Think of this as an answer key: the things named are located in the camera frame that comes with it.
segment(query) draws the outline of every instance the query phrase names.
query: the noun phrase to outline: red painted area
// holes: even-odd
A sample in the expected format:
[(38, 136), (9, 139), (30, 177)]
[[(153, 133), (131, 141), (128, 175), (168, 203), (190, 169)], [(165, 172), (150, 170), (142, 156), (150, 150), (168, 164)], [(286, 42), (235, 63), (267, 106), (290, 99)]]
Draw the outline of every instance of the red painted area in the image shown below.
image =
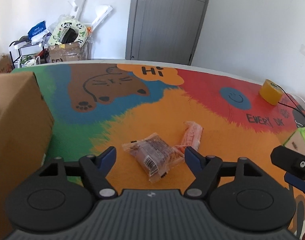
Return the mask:
[[(185, 81), (179, 87), (184, 89), (191, 98), (225, 117), (229, 122), (251, 127), (256, 131), (271, 130), (279, 132), (295, 130), (297, 127), (292, 109), (280, 104), (272, 106), (267, 103), (259, 95), (260, 85), (230, 77), (182, 69), (178, 69), (178, 74)], [(220, 95), (219, 91), (223, 87), (235, 88), (242, 92), (250, 101), (251, 109), (241, 110), (230, 105)], [(288, 98), (284, 100), (286, 100), (286, 104), (293, 106), (293, 103)]]

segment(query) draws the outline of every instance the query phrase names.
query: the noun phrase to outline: blue circle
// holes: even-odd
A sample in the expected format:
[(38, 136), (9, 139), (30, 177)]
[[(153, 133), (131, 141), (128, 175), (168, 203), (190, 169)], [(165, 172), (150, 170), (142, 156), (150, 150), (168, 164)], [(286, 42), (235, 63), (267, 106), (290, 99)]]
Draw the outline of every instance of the blue circle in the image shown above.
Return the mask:
[(222, 88), (220, 94), (230, 105), (238, 109), (249, 110), (251, 108), (248, 98), (235, 88)]

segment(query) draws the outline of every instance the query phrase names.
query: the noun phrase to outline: orange painted area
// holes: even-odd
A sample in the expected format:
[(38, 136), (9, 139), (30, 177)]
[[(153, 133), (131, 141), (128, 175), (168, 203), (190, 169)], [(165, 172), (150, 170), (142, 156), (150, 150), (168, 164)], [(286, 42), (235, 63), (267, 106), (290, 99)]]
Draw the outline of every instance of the orange painted area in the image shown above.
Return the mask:
[[(183, 192), (193, 182), (195, 177), (187, 165), (181, 163), (172, 168), (163, 179), (152, 184), (135, 158), (122, 148), (123, 143), (146, 138), (154, 132), (170, 146), (176, 145), (184, 134), (185, 121), (195, 121), (204, 128), (199, 148), (199, 153), (203, 156), (216, 155), (230, 162), (236, 162), (241, 156), (248, 157), (288, 188), (284, 181), (285, 172), (272, 165), (270, 153), (291, 132), (256, 132), (252, 128), (230, 123), (191, 99), (184, 90), (168, 89), (160, 101), (142, 104), (115, 117), (114, 121), (107, 122), (105, 138), (92, 139), (94, 152), (102, 152), (111, 145), (117, 148), (117, 161), (107, 179), (119, 193), (127, 188), (178, 188)], [(223, 178), (221, 184), (229, 181), (232, 178)], [(294, 197), (300, 194), (299, 190), (294, 189)], [(296, 224), (291, 223), (290, 228), (294, 232)]]
[(117, 64), (119, 69), (131, 71), (135, 76), (146, 81), (162, 81), (168, 85), (179, 86), (184, 83), (175, 68), (135, 64)]

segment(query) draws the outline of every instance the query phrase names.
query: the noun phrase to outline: white wall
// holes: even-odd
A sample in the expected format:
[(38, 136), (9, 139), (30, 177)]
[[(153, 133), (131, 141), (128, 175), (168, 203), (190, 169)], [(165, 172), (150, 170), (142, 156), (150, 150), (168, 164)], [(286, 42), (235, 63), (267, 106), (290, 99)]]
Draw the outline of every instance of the white wall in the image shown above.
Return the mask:
[(305, 0), (210, 0), (192, 65), (305, 99)]
[[(72, 0), (0, 0), (0, 53), (9, 44), (27, 35), (31, 27), (46, 20), (52, 24), (61, 14), (69, 14)], [(94, 32), (93, 58), (125, 58), (126, 37), (131, 0), (87, 0), (81, 20), (91, 22), (95, 7), (107, 4), (113, 11)]]

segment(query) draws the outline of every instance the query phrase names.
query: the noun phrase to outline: gray door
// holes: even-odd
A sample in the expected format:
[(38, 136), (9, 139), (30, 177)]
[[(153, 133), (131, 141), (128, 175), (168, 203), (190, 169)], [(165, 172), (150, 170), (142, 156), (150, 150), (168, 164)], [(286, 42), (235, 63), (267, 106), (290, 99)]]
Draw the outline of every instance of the gray door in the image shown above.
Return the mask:
[(205, 0), (138, 0), (133, 60), (187, 65)]

